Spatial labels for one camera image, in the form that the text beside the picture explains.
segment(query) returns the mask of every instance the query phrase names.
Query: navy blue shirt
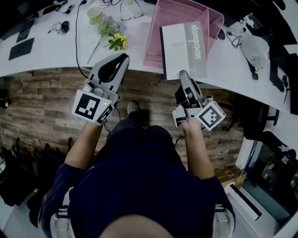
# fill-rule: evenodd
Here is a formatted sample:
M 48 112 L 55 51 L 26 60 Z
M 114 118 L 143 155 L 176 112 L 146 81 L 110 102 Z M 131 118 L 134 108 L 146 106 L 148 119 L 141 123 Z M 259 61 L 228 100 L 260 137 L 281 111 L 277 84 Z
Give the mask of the navy blue shirt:
M 99 238 L 112 221 L 130 214 L 156 221 L 175 238 L 210 237 L 215 204 L 231 210 L 217 178 L 190 174 L 173 143 L 149 130 L 118 132 L 86 171 L 59 168 L 43 210 L 48 237 L 50 217 L 72 186 L 69 214 L 76 238 Z

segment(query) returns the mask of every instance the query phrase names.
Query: backpack strap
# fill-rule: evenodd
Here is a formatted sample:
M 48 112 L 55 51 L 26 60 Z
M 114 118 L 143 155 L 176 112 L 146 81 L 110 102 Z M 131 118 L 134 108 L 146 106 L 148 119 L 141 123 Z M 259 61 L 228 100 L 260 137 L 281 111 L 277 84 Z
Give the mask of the backpack strap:
M 68 213 L 70 203 L 69 193 L 73 188 L 74 187 L 71 187 L 67 191 L 63 199 L 62 207 L 51 217 L 50 227 L 53 238 L 75 238 Z
M 234 232 L 233 214 L 222 204 L 215 205 L 212 238 L 231 238 Z

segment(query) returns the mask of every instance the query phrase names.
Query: wire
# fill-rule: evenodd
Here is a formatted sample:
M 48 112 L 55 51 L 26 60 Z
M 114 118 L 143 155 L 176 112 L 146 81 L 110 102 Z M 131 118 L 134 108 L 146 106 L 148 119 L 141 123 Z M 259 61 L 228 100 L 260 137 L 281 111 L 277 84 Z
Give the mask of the wire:
M 24 37 L 25 35 L 27 35 L 27 33 L 31 30 L 31 27 L 33 26 L 34 21 L 32 21 L 31 25 L 22 33 L 19 34 L 19 37 Z
M 230 42 L 232 43 L 232 45 L 234 46 L 235 49 L 237 49 L 238 46 L 241 45 L 241 43 L 239 43 L 239 42 L 240 42 L 240 37 L 242 37 L 242 36 L 236 36 L 236 35 L 233 35 L 230 32 L 227 32 L 226 35 L 227 35 L 228 39 L 230 40 Z M 229 35 L 235 36 L 236 38 L 234 40 L 231 40 Z
M 68 3 L 68 0 L 65 0 L 62 4 L 58 5 L 55 9 L 55 12 L 59 12 L 60 8 Z
M 99 6 L 100 7 L 101 6 L 105 6 L 105 7 L 103 7 L 103 9 L 105 9 L 105 8 L 107 8 L 110 5 L 112 5 L 112 6 L 117 5 L 119 2 L 121 2 L 121 0 L 117 1 L 116 3 L 113 3 L 113 0 L 108 0 L 108 1 L 103 0 L 103 3 L 105 3 L 105 4 L 104 5 L 99 5 Z
M 184 134 L 181 135 L 181 136 L 176 140 L 175 147 L 176 147 L 176 145 L 177 145 L 177 143 L 178 143 L 178 140 L 180 140 L 180 139 L 184 139 L 184 138 L 185 138 Z
M 58 34 L 66 35 L 67 32 L 63 33 L 61 27 L 62 27 L 62 23 L 57 22 L 50 28 L 50 30 L 47 33 L 50 33 L 51 31 L 56 31 Z
M 83 3 L 83 2 L 84 2 L 84 0 L 83 0 L 83 1 L 79 4 L 79 6 L 78 6 L 78 12 L 77 12 L 77 14 L 76 14 L 76 20 L 75 20 L 75 57 L 76 57 L 76 63 L 77 63 L 77 65 L 78 65 L 78 68 L 79 68 L 81 74 L 82 74 L 85 78 L 88 79 L 88 77 L 87 77 L 85 74 L 83 74 L 83 72 L 82 72 L 82 70 L 81 70 L 81 68 L 80 68 L 80 65 L 79 65 L 79 61 L 78 61 L 78 43 L 77 43 L 77 32 L 78 32 L 78 30 L 77 30 L 77 26 L 78 26 L 78 16 L 79 16 L 80 6 L 83 5 L 83 4 L 85 4 L 85 3 Z
M 237 181 L 236 187 L 238 186 L 238 184 L 239 184 L 239 181 L 240 181 L 240 179 L 241 179 L 241 176 L 242 176 L 242 174 L 243 174 L 243 172 L 244 172 L 244 169 L 246 168 L 246 166 L 247 166 L 247 164 L 248 164 L 248 161 L 250 160 L 251 156 L 253 155 L 253 153 L 254 153 L 254 151 L 255 151 L 256 147 L 257 147 L 257 142 L 256 142 L 256 144 L 255 144 L 254 148 L 252 149 L 252 151 L 251 151 L 251 153 L 250 153 L 249 157 L 247 158 L 246 164 L 245 164 L 245 166 L 244 166 L 244 168 L 243 168 L 243 170 L 242 170 L 242 172 L 241 172 L 241 174 L 240 174 L 240 176 L 239 176 L 239 178 L 238 178 L 238 181 Z
M 121 116 L 120 116 L 120 112 L 119 112 L 119 110 L 118 110 L 118 108 L 116 107 L 116 110 L 118 111 L 118 113 L 119 113 L 119 122 L 121 121 Z
M 108 121 L 107 121 L 107 120 L 105 120 L 105 121 L 103 122 L 103 126 L 104 126 L 104 129 L 106 129 L 106 131 L 107 131 L 108 133 L 111 132 L 111 130 L 110 130 L 109 127 L 108 127 Z

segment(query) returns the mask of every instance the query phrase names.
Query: flower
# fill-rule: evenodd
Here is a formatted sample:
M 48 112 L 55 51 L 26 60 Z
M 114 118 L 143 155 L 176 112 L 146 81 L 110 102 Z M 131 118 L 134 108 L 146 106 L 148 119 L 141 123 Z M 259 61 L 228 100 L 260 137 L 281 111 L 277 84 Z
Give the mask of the flower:
M 103 22 L 108 22 L 108 21 L 114 21 L 114 19 L 111 15 L 104 14 L 104 16 L 102 17 L 102 21 Z
M 118 33 L 123 34 L 126 31 L 126 26 L 123 22 L 118 22 Z
M 116 33 L 113 35 L 114 40 L 108 40 L 109 45 L 110 46 L 109 49 L 114 49 L 114 50 L 118 50 L 120 48 L 120 50 L 124 50 L 126 48 L 126 45 L 128 43 L 128 40 L 126 38 L 126 35 L 121 35 L 119 33 Z
M 126 38 L 126 35 L 123 34 L 123 44 L 122 44 L 123 49 L 126 48 L 126 45 L 128 44 L 128 42 L 129 42 L 129 41 L 128 41 L 127 38 Z

